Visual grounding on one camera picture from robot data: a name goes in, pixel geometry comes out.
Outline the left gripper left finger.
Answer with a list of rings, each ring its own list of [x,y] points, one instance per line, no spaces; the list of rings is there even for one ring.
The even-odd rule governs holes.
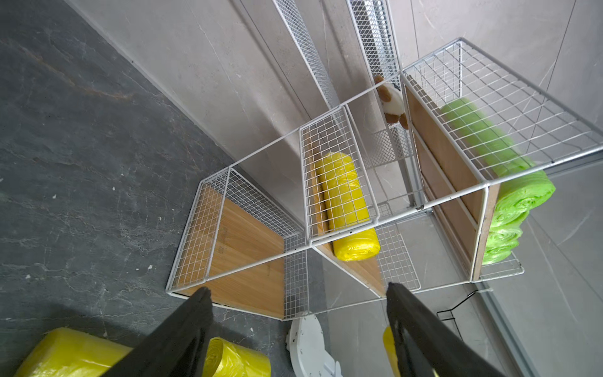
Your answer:
[[[105,376],[201,376],[214,323],[211,292],[201,287]]]

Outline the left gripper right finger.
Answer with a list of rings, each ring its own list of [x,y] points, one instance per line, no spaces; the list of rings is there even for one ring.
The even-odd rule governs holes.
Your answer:
[[[405,286],[390,283],[386,309],[402,376],[501,376]]]

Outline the yellow roll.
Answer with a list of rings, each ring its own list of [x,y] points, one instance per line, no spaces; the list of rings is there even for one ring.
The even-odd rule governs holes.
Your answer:
[[[366,200],[353,158],[329,152],[316,162],[330,230],[344,230],[370,219]],[[370,228],[332,242],[334,255],[343,262],[359,262],[381,251],[375,229]]]
[[[389,361],[389,365],[395,377],[400,377],[400,370],[397,362],[397,352],[394,342],[394,334],[390,326],[383,332],[383,346]]]

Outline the yellow roll diagonal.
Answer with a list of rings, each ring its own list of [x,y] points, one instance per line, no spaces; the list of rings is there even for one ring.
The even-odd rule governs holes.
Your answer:
[[[17,369],[16,376],[101,376],[131,352],[130,347],[76,331],[46,333]]]

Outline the green roll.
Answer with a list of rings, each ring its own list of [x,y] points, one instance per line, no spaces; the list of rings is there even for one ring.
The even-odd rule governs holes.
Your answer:
[[[523,234],[521,224],[528,216],[529,211],[527,210],[509,223],[491,228],[487,241],[492,243],[509,243],[512,240],[516,240]]]
[[[441,108],[444,121],[461,144],[468,147],[494,178],[519,174],[535,166],[529,157],[521,156],[514,141],[499,129],[474,103],[462,97]],[[502,183],[496,201],[493,227],[505,226],[521,215],[546,203],[556,187],[544,171],[535,171]]]
[[[523,231],[518,227],[502,227],[491,229],[486,243],[485,251],[499,252],[500,250],[512,250],[519,245],[519,238]]]
[[[491,265],[497,262],[502,262],[512,254],[513,249],[515,249],[518,245],[519,242],[515,240],[514,242],[505,245],[487,248],[482,260],[482,265]]]

